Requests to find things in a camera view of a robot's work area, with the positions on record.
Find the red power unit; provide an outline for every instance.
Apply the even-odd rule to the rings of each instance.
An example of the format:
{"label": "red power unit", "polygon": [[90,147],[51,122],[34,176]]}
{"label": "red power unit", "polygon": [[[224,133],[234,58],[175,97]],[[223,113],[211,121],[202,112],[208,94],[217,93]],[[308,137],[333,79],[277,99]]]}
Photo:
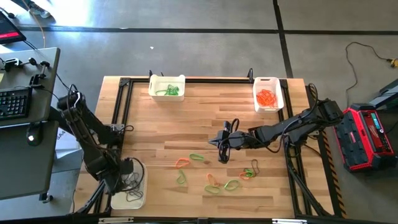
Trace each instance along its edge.
{"label": "red power unit", "polygon": [[335,126],[335,133],[344,167],[350,172],[395,167],[397,157],[375,107],[353,104],[343,113],[344,118]]}

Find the computer monitor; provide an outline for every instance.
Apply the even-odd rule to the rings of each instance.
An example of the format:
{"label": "computer monitor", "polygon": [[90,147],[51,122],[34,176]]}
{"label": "computer monitor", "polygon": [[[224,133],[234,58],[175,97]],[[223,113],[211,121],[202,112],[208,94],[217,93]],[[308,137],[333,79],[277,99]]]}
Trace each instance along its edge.
{"label": "computer monitor", "polygon": [[0,44],[24,41],[26,37],[0,12]]}

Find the black keyboard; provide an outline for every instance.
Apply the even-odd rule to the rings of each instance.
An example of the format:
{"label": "black keyboard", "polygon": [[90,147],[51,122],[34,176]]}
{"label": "black keyboard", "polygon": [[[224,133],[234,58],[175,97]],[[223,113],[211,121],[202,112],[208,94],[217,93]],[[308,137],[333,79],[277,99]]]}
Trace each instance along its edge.
{"label": "black keyboard", "polygon": [[0,90],[0,121],[28,117],[31,98],[31,87]]}

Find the wooden table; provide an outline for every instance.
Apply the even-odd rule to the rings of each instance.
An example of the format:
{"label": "wooden table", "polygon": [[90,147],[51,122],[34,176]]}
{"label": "wooden table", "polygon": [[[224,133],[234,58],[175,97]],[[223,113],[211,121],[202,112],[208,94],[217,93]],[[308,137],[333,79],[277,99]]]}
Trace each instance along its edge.
{"label": "wooden table", "polygon": [[[96,115],[105,124],[111,122],[119,79],[104,77],[103,80]],[[294,114],[300,113],[308,108],[304,81],[288,79],[288,84]],[[113,210],[112,216],[294,216],[283,150],[277,154],[266,149],[232,150],[230,161],[222,164],[218,162],[217,148],[208,144],[208,140],[215,138],[217,131],[222,129],[225,120],[239,118],[241,130],[279,122],[277,113],[254,112],[252,85],[187,83],[185,99],[179,103],[157,103],[147,90],[147,83],[134,84],[127,124],[133,125],[135,130],[126,133],[122,153],[122,157],[137,157],[147,166],[146,204],[138,210]],[[278,145],[278,141],[273,142],[271,149],[277,149]],[[315,140],[309,139],[308,145],[318,150]],[[184,168],[187,183],[178,185],[175,162],[193,152],[204,155],[206,161],[195,161]],[[253,179],[240,180],[241,187],[238,190],[222,190],[219,195],[204,191],[207,173],[213,174],[221,183],[239,180],[239,173],[251,166],[252,159],[259,161],[260,173]],[[325,210],[333,213],[321,158],[304,146],[302,160],[308,188]],[[83,167],[75,192],[76,208],[87,201],[97,185]],[[298,197],[303,210],[299,190]]]}

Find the concrete floor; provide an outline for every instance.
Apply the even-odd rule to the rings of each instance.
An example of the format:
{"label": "concrete floor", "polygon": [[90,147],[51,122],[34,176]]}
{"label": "concrete floor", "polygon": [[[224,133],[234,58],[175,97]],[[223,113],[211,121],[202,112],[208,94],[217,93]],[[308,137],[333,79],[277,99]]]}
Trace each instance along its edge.
{"label": "concrete floor", "polygon": [[[40,19],[43,26],[95,28],[214,28],[277,29],[272,0],[36,0],[53,19]],[[284,29],[289,30],[398,30],[395,0],[279,0]],[[34,20],[10,1],[0,6],[17,14],[21,27],[36,27]],[[36,47],[43,46],[40,32],[24,32]],[[278,34],[184,34],[46,32],[47,47],[61,48],[58,74],[67,84],[76,83],[95,109],[105,75],[147,75],[148,70],[165,75],[245,76],[250,67],[254,75],[286,77]],[[293,76],[318,87],[320,98],[336,100],[346,107],[345,89],[354,83],[345,58],[345,47],[352,41],[374,46],[382,57],[398,57],[396,35],[286,35]],[[23,43],[0,47],[27,50]],[[367,102],[378,90],[396,79],[398,70],[376,58],[371,50],[349,48],[359,82],[350,91],[350,103]],[[57,82],[56,95],[66,94]],[[396,136],[391,132],[390,138]],[[396,223],[398,213],[398,171],[374,175],[353,175],[341,165],[334,137],[329,135],[333,158],[348,216],[355,219]],[[64,178],[71,174],[57,173]],[[51,189],[71,198],[74,185],[54,181]],[[62,206],[25,209],[23,217],[66,214],[70,200]],[[1,202],[19,207],[18,199]],[[0,218],[18,217],[5,210]]]}

